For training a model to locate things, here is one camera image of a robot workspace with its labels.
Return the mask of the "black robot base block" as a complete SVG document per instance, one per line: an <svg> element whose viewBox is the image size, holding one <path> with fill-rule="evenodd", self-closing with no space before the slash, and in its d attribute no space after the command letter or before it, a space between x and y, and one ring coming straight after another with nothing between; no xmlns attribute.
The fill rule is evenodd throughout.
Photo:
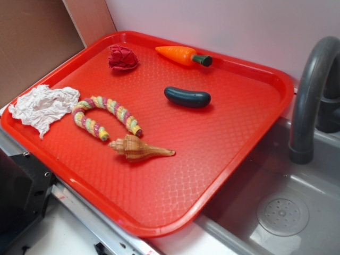
<svg viewBox="0 0 340 255"><path fill-rule="evenodd" d="M53 178L33 154L1 151L1 250L44 217Z"/></svg>

